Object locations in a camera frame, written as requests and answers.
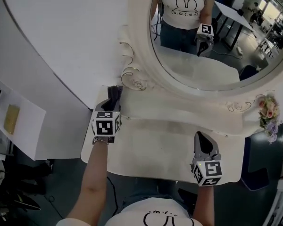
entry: white shelf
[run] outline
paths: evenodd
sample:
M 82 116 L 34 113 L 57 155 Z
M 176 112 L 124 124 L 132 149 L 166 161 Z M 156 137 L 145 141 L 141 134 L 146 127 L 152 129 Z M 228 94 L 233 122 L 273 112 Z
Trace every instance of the white shelf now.
M 4 129 L 5 115 L 9 105 L 20 108 L 14 134 Z M 0 98 L 0 130 L 21 151 L 30 158 L 35 158 L 36 148 L 46 111 L 23 98 L 15 91 L 3 93 Z

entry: white t-shirt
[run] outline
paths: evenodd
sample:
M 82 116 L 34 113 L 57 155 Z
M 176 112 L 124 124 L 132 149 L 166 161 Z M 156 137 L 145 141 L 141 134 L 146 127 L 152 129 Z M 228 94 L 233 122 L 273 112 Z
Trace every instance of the white t-shirt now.
M 194 29 L 200 26 L 200 13 L 204 0 L 162 0 L 163 20 L 176 28 Z
M 78 219 L 66 218 L 57 226 L 90 226 Z M 172 199 L 148 198 L 126 207 L 105 226 L 202 226 Z

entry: office desk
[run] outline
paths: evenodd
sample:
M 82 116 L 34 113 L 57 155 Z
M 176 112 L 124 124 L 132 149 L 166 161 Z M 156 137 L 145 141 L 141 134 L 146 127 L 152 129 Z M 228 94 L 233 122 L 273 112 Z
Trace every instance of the office desk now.
M 220 2 L 216 2 L 216 1 L 215 1 L 215 4 L 217 5 L 217 7 L 218 7 L 219 10 L 220 10 L 220 13 L 219 13 L 219 15 L 218 15 L 217 18 L 216 18 L 217 21 L 219 20 L 219 18 L 221 17 L 221 15 L 226 16 L 226 18 L 225 18 L 223 24 L 221 25 L 219 31 L 218 31 L 217 34 L 216 34 L 217 36 L 220 34 L 221 30 L 223 29 L 224 25 L 226 24 L 227 19 L 230 18 L 230 19 L 233 20 L 232 25 L 231 25 L 230 29 L 227 31 L 226 36 L 222 39 L 222 41 L 223 41 L 223 42 L 225 43 L 225 45 L 229 48 L 229 50 L 232 50 L 232 49 L 234 48 L 234 46 L 235 46 L 236 41 L 238 40 L 238 37 L 239 37 L 240 32 L 241 32 L 241 30 L 242 30 L 242 27 L 246 27 L 246 28 L 248 28 L 248 29 L 251 30 L 251 31 L 254 31 L 254 30 L 253 30 L 252 27 L 249 25 L 249 23 L 246 21 L 245 17 L 240 16 L 240 15 L 238 14 L 238 12 L 235 11 L 234 9 L 229 8 L 229 7 L 227 7 L 226 5 L 221 4 Z M 234 38 L 234 41 L 232 42 L 231 45 L 229 45 L 229 44 L 226 42 L 225 38 L 226 38 L 227 35 L 229 34 L 229 32 L 230 32 L 230 30 L 232 29 L 232 27 L 233 27 L 233 25 L 234 25 L 235 22 L 238 22 L 238 23 L 240 24 L 240 26 L 239 26 L 238 32 L 237 32 L 237 34 L 236 34 L 236 36 L 235 36 L 235 38 Z
M 107 99 L 102 87 L 97 103 Z M 90 121 L 81 159 L 88 162 L 94 137 Z M 191 173 L 194 158 L 194 135 L 197 131 L 210 135 L 219 146 L 223 160 L 221 184 L 240 179 L 244 138 L 219 135 L 200 127 L 171 121 L 129 119 L 122 117 L 122 126 L 115 143 L 108 145 L 108 166 L 111 173 L 144 178 L 160 178 L 197 183 Z

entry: jeans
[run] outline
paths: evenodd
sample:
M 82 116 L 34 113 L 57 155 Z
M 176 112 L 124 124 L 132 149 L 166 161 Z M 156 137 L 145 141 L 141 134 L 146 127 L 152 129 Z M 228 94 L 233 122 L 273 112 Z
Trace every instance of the jeans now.
M 153 178 L 136 178 L 132 195 L 123 201 L 123 209 L 148 198 L 173 199 L 187 210 L 187 206 L 177 191 L 175 181 Z
M 160 45 L 174 50 L 196 54 L 195 36 L 197 28 L 185 30 L 161 21 Z

